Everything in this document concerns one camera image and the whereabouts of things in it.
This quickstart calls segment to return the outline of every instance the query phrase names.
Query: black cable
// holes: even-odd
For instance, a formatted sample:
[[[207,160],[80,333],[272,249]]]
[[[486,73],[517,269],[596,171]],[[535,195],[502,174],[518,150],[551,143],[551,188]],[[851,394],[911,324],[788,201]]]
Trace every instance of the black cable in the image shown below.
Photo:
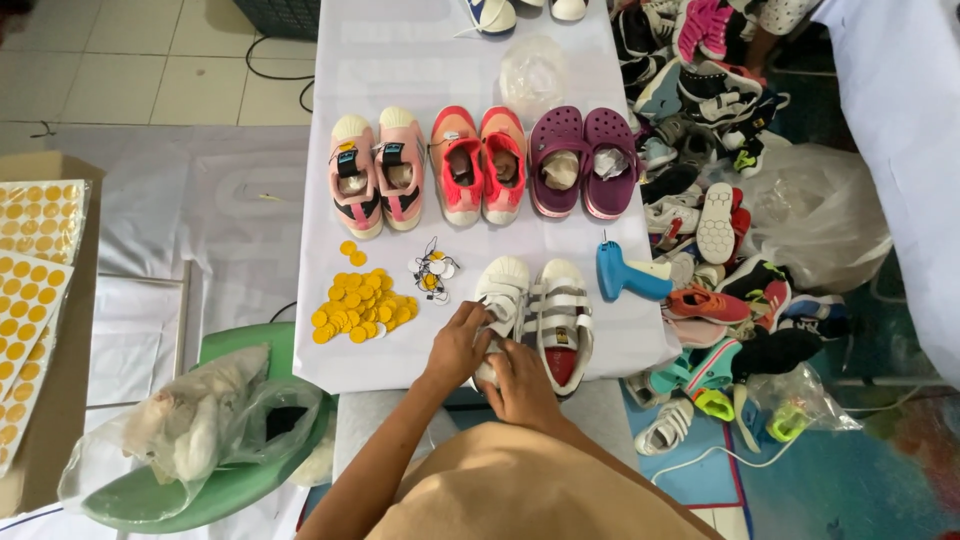
[[[254,75],[256,75],[256,76],[258,76],[258,77],[263,77],[264,79],[270,79],[270,80],[272,80],[272,81],[307,81],[307,80],[309,80],[310,83],[309,83],[307,86],[304,86],[304,87],[303,87],[303,91],[300,93],[300,107],[301,107],[303,110],[306,110],[307,112],[313,114],[313,110],[310,109],[310,108],[308,108],[306,105],[303,104],[303,95],[306,94],[306,91],[307,91],[308,89],[310,89],[310,87],[311,87],[311,86],[313,85],[313,83],[314,83],[314,81],[313,81],[314,76],[313,76],[313,75],[304,75],[303,77],[276,77],[276,76],[274,76],[274,75],[267,75],[266,73],[260,73],[259,71],[253,69],[253,65],[251,64],[251,60],[252,60],[252,58],[253,58],[253,47],[255,47],[260,41],[263,41],[264,39],[267,39],[268,37],[270,37],[270,36],[261,37],[261,38],[258,39],[257,41],[254,41],[254,42],[253,42],[253,45],[251,45],[250,48],[247,49],[247,68],[248,68],[250,71],[252,71]]]
[[[287,304],[286,306],[281,307],[281,308],[280,308],[280,311],[274,313],[274,316],[270,318],[270,322],[274,322],[274,321],[276,320],[276,318],[280,316],[280,313],[282,313],[282,312],[286,311],[287,309],[289,309],[289,308],[291,308],[291,307],[293,307],[293,306],[296,306],[296,305],[297,305],[297,301],[295,300],[295,301],[291,302],[290,304]]]

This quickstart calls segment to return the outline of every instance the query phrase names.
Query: green stool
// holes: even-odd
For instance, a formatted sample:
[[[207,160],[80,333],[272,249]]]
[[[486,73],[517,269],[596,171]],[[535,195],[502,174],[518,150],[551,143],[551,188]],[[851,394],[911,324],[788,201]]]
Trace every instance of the green stool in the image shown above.
[[[294,323],[253,325],[212,333],[204,337],[198,365],[260,343],[270,343],[267,378],[293,379]],[[176,516],[147,521],[164,508],[180,507],[186,497],[179,482],[158,484],[150,467],[141,467],[90,494],[83,502],[84,513],[107,527],[141,534],[181,532],[223,519],[277,489],[300,467],[323,438],[331,406],[330,396],[324,393],[313,429],[298,451],[272,463],[240,463],[214,471],[193,503]]]

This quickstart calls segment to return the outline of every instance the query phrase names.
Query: red insole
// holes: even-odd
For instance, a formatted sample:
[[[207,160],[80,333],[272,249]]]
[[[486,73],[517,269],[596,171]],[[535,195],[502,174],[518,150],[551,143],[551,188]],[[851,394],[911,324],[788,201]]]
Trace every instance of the red insole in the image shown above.
[[[577,352],[564,347],[546,347],[543,351],[546,353],[546,365],[550,366],[553,380],[564,386],[577,365]]]

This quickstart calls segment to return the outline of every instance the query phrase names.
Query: white tablecloth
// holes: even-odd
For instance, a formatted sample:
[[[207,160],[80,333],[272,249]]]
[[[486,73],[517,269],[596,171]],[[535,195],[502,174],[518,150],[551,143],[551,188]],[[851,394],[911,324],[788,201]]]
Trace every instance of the white tablecloth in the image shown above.
[[[827,0],[844,116],[897,248],[924,352],[960,387],[960,22],[957,0]]]
[[[409,233],[384,229],[378,238],[359,242],[369,257],[363,271],[386,269],[396,280],[397,292],[420,296],[420,315],[381,340],[356,345],[341,335],[324,345],[313,342],[310,315],[326,301],[333,276],[355,270],[338,251],[351,235],[333,211],[327,184],[330,131],[340,116],[358,113],[375,126],[383,109],[402,106],[417,116],[427,136],[437,112],[447,105],[464,106],[478,120],[499,101],[503,53],[518,39],[536,34],[553,37],[566,53],[567,103],[585,116],[597,107],[626,112],[605,3],[590,2],[587,17],[575,24],[554,21],[548,9],[517,3],[517,10],[516,33],[489,40],[473,32],[453,37],[470,27],[463,0],[323,3],[300,249],[294,364],[300,377],[331,393],[408,387],[422,371],[433,336],[460,301],[473,299],[487,264],[503,255],[522,257],[533,276],[551,258],[567,258],[583,272],[596,306],[596,345],[588,378],[630,375],[671,354],[656,303],[628,292],[605,304],[597,286],[594,256],[605,228],[626,256],[650,259],[638,192],[627,212],[612,223],[587,218],[581,209],[562,221],[545,220],[525,201],[518,219],[504,230],[481,220],[458,231],[443,220],[429,171],[420,224]],[[447,282],[453,301],[444,307],[427,304],[406,270],[407,262],[422,256],[434,236],[438,248],[464,267]]]

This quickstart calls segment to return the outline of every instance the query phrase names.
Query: hand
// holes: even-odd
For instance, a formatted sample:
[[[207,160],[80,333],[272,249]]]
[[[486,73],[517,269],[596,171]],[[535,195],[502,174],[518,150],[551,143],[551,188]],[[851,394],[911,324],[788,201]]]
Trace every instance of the hand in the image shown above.
[[[507,424],[560,438],[571,424],[560,412],[540,356],[512,339],[504,339],[500,348],[505,353],[487,358],[500,382],[500,391],[488,380],[478,382],[496,417]]]
[[[438,384],[447,393],[467,381],[480,367],[493,331],[486,329],[477,335],[480,326],[492,322],[486,306],[479,302],[463,302],[437,337],[426,361],[423,378]]]

